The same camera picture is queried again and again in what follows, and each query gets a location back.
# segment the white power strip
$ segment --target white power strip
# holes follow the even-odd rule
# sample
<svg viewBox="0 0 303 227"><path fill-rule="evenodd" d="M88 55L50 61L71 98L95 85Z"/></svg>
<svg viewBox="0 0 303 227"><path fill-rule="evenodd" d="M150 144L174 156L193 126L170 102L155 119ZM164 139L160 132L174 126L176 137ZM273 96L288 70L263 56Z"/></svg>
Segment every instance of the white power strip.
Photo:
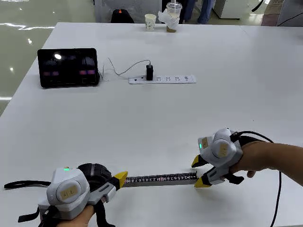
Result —
<svg viewBox="0 0 303 227"><path fill-rule="evenodd" d="M146 77L132 77L128 79L128 83L130 84L193 84L196 82L194 75L156 76L153 80L146 80Z"/></svg>

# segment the hand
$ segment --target hand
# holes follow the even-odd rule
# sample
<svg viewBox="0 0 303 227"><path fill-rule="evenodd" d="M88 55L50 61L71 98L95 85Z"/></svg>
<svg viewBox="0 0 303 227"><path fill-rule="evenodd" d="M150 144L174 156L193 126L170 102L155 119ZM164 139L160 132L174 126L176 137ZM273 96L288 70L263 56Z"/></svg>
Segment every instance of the hand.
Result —
<svg viewBox="0 0 303 227"><path fill-rule="evenodd" d="M247 177L252 178L256 171L269 168L267 144L256 141L244 145L242 158L230 168L230 171L236 173L240 170L247 170Z"/></svg>
<svg viewBox="0 0 303 227"><path fill-rule="evenodd" d="M87 227L90 218L94 215L94 207L87 206L81 214L70 221L60 222L57 227Z"/></svg>

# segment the person's legs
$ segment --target person's legs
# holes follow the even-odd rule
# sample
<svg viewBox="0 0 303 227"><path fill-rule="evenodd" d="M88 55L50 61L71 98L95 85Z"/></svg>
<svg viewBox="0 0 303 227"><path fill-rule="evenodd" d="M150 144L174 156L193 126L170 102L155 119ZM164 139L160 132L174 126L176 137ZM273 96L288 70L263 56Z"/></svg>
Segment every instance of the person's legs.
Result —
<svg viewBox="0 0 303 227"><path fill-rule="evenodd" d="M205 25L207 24L210 13L212 12L213 7L213 0L203 0L202 8L201 8L201 14L198 18L198 23Z"/></svg>
<svg viewBox="0 0 303 227"><path fill-rule="evenodd" d="M193 9L195 6L196 0L188 0L187 5L185 8L185 14L184 14L184 19L185 21L188 21L191 19L191 15L193 14Z"/></svg>

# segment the shiny floor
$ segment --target shiny floor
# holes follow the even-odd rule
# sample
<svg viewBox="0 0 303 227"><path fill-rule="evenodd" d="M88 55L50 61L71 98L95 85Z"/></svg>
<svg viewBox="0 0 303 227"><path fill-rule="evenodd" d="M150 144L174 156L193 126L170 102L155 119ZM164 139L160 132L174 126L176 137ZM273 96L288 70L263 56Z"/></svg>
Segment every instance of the shiny floor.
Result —
<svg viewBox="0 0 303 227"><path fill-rule="evenodd" d="M258 0L249 0L241 20L212 13L209 24L260 25L268 1L251 13ZM196 24L198 16L195 9L187 23ZM0 0L0 115L57 22L95 22L92 0Z"/></svg>

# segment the paper cup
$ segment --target paper cup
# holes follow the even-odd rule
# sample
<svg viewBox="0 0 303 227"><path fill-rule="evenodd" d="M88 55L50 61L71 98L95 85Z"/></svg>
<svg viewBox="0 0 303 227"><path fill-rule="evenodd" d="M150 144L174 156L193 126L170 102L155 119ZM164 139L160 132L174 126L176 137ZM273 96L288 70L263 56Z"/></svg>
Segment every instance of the paper cup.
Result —
<svg viewBox="0 0 303 227"><path fill-rule="evenodd" d="M156 15L145 14L145 27L147 31L155 30L156 18Z"/></svg>

